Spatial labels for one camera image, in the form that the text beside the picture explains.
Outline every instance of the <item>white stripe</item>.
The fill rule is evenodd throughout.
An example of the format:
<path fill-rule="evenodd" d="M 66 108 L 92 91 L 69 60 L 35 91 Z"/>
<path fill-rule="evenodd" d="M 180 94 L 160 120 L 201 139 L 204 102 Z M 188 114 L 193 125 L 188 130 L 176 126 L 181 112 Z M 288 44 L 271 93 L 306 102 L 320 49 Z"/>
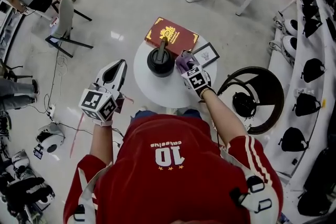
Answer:
<path fill-rule="evenodd" d="M 263 167 L 263 164 L 260 161 L 260 158 L 256 152 L 256 149 L 254 148 L 254 137 L 251 137 L 252 142 L 251 142 L 251 149 L 252 149 L 252 153 L 254 155 L 254 157 L 256 158 L 256 162 L 259 166 L 259 168 L 261 169 L 261 171 L 266 175 L 266 179 L 267 179 L 267 184 L 272 186 L 272 180 L 271 180 L 271 175 L 267 172 L 266 168 Z"/>
<path fill-rule="evenodd" d="M 256 170 L 256 168 L 254 166 L 252 155 L 251 155 L 251 151 L 250 151 L 250 149 L 248 147 L 248 141 L 249 141 L 249 139 L 250 139 L 250 136 L 246 135 L 245 136 L 245 150 L 246 150 L 246 154 L 247 154 L 249 168 L 251 169 L 252 173 L 254 173 L 256 176 L 258 176 L 261 179 L 263 179 L 264 177 Z"/>

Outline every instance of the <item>framed card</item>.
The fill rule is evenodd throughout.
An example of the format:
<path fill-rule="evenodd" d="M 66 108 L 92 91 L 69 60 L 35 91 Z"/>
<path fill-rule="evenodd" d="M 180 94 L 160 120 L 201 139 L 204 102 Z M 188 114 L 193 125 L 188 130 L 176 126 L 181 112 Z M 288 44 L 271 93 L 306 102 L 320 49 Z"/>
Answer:
<path fill-rule="evenodd" d="M 193 55 L 196 57 L 197 61 L 203 68 L 207 65 L 210 65 L 219 58 L 218 53 L 210 42 L 193 51 Z"/>

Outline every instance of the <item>white cube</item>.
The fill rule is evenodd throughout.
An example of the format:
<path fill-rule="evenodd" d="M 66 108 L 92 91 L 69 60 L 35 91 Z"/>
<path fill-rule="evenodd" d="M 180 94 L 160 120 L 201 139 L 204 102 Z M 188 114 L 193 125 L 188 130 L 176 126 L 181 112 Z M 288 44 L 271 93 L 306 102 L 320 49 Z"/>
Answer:
<path fill-rule="evenodd" d="M 189 89 L 197 90 L 208 85 L 206 74 L 202 66 L 197 66 L 188 72 L 183 73 L 182 78 Z"/>
<path fill-rule="evenodd" d="M 79 107 L 89 118 L 106 122 L 111 120 L 111 115 L 118 106 L 112 93 L 84 89 Z"/>

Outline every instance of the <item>chair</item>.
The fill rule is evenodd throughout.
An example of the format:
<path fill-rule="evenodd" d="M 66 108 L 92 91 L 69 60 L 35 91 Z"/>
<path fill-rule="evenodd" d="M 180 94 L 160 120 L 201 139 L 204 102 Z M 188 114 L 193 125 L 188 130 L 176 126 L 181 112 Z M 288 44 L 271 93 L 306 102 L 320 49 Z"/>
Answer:
<path fill-rule="evenodd" d="M 12 80 L 14 82 L 17 82 L 18 79 L 24 79 L 24 78 L 32 78 L 33 76 L 17 76 L 13 72 L 13 69 L 23 67 L 23 66 L 17 66 L 17 67 L 9 67 L 5 65 L 2 59 L 0 59 L 0 66 L 1 66 L 1 76 L 3 76 L 4 79 Z"/>
<path fill-rule="evenodd" d="M 243 74 L 255 74 L 256 76 L 246 82 L 243 82 L 237 79 L 238 76 Z M 257 107 L 262 105 L 274 105 L 271 116 L 263 124 L 251 127 L 248 130 L 248 133 L 262 134 L 271 129 L 278 121 L 285 102 L 283 95 L 284 91 L 278 78 L 271 71 L 262 67 L 242 68 L 228 76 L 227 80 L 219 89 L 217 95 L 220 96 L 227 88 L 234 84 L 243 87 L 249 95 L 254 98 L 248 85 L 252 87 L 258 95 L 259 103 L 257 103 Z"/>
<path fill-rule="evenodd" d="M 75 10 L 71 0 L 61 0 L 60 2 L 56 1 L 56 3 L 59 3 L 59 21 L 51 28 L 51 35 L 48 36 L 45 40 L 50 45 L 57 48 L 70 58 L 72 58 L 73 56 L 61 48 L 61 41 L 66 41 L 72 44 L 92 49 L 93 47 L 90 45 L 70 39 L 70 32 L 72 30 L 72 18 L 74 13 L 80 15 L 88 21 L 92 21 L 92 19 Z"/>

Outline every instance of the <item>gold corner decoration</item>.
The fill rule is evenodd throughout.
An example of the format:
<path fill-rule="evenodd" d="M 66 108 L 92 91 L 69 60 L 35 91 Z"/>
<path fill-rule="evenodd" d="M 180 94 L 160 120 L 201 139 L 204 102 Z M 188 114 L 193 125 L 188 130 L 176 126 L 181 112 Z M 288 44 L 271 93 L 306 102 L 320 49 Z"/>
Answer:
<path fill-rule="evenodd" d="M 194 35 L 194 43 L 196 43 L 196 41 L 197 41 L 197 39 L 198 39 L 198 35 L 195 34 L 195 33 L 193 33 L 193 35 Z"/>
<path fill-rule="evenodd" d="M 175 28 L 170 26 L 166 26 L 165 29 L 162 29 L 160 31 L 160 38 L 166 37 L 168 39 L 168 41 L 172 38 L 173 34 L 175 33 Z"/>
<path fill-rule="evenodd" d="M 159 23 L 160 21 L 162 21 L 162 20 L 163 20 L 163 19 L 159 17 L 159 18 L 156 20 L 155 25 L 158 24 L 158 23 Z"/>
<path fill-rule="evenodd" d="M 148 38 L 148 39 L 152 39 L 152 38 L 151 38 L 151 34 L 152 34 L 152 30 L 149 30 L 149 32 L 148 32 L 146 38 Z"/>

